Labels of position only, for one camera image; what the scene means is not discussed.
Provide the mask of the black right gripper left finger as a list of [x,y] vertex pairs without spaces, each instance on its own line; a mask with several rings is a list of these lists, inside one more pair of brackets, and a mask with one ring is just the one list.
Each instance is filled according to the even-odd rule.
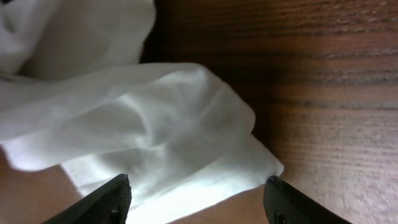
[[125,224],[131,200],[128,175],[119,174],[44,224]]

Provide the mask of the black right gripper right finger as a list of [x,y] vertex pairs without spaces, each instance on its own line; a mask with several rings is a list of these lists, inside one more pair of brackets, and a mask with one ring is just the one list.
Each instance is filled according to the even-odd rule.
[[264,185],[263,206],[269,224],[350,224],[275,175]]

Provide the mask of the white printed t-shirt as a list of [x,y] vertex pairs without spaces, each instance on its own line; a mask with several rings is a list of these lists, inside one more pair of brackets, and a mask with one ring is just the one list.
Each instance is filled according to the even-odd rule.
[[82,195],[118,174],[128,223],[168,223],[284,167],[253,110],[206,67],[140,63],[152,1],[1,4],[1,144],[10,165],[60,165]]

